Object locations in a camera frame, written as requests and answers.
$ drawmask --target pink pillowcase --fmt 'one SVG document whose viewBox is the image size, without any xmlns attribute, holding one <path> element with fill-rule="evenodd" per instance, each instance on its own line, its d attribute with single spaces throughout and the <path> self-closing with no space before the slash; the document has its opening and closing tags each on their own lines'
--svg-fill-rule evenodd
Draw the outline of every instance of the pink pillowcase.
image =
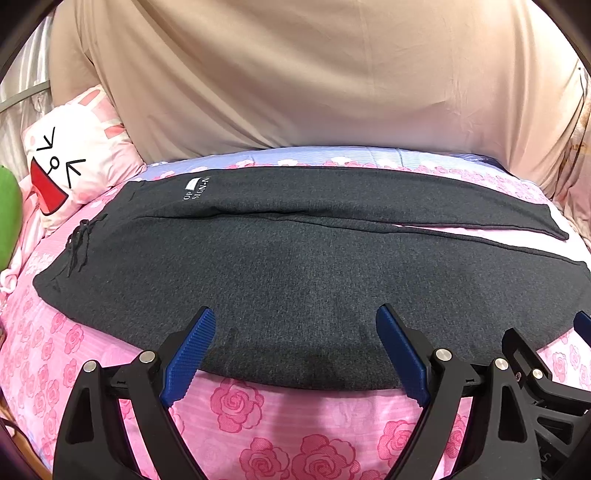
<svg viewBox="0 0 591 480">
<path fill-rule="evenodd" d="M 47 233 L 146 169 L 101 85 L 35 122 L 22 141 Z"/>
</svg>

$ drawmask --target bed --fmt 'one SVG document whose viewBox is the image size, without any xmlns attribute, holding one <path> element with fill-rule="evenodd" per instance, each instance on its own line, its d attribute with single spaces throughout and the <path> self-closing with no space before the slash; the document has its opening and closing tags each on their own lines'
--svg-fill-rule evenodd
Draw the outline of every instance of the bed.
<svg viewBox="0 0 591 480">
<path fill-rule="evenodd" d="M 533 247 L 586 262 L 583 240 L 532 182 L 508 174 L 491 158 L 437 155 L 399 149 L 299 147 L 155 163 L 134 180 L 158 180 L 211 168 L 258 166 L 346 166 L 413 171 L 480 184 L 522 200 L 548 203 L 553 218 L 570 234 L 559 241 L 541 233 L 448 229 L 497 242 Z M 131 361 L 139 350 L 77 324 L 45 304 L 32 287 L 36 273 L 63 250 L 82 219 L 96 216 L 118 185 L 78 211 L 44 238 L 26 263 L 2 312 L 7 341 L 0 349 L 0 387 L 21 429 L 51 468 L 68 394 L 83 363 L 103 366 Z M 591 390 L 591 349 L 567 332 L 540 351 L 555 381 Z M 157 478 L 134 421 L 129 401 L 121 402 L 125 426 L 142 473 Z M 465 399 L 436 478 L 450 473 L 466 429 Z M 209 478 L 298 480 L 383 479 L 399 457 L 420 409 L 400 390 L 327 393 L 251 384 L 198 372 L 187 396 L 171 414 Z"/>
</svg>

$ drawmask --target green plush toy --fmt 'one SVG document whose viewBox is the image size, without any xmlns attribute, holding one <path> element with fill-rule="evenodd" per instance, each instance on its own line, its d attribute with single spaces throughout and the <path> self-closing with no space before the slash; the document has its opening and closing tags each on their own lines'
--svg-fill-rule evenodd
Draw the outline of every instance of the green plush toy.
<svg viewBox="0 0 591 480">
<path fill-rule="evenodd" d="M 12 172 L 0 165 L 0 270 L 10 263 L 21 225 L 21 189 Z"/>
</svg>

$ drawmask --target wrinkled fabric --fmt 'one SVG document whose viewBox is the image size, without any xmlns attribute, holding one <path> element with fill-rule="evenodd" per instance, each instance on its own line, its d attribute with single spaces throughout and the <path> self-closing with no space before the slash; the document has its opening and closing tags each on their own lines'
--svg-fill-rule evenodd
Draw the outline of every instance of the wrinkled fabric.
<svg viewBox="0 0 591 480">
<path fill-rule="evenodd" d="M 65 0 L 56 105 L 101 82 L 147 163 L 256 148 L 478 153 L 553 192 L 579 59 L 531 0 Z"/>
</svg>

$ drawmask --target sweatpants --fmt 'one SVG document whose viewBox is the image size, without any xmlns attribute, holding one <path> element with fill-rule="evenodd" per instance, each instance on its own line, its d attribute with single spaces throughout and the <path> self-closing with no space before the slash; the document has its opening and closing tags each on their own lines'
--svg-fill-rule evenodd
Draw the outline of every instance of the sweatpants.
<svg viewBox="0 0 591 480">
<path fill-rule="evenodd" d="M 140 348 L 209 306 L 217 332 L 203 370 L 325 390 L 399 386 L 375 332 L 383 303 L 436 347 L 483 364 L 507 328 L 539 348 L 591 311 L 582 262 L 401 223 L 561 235 L 545 206 L 441 177 L 211 170 L 128 183 L 34 286 Z"/>
</svg>

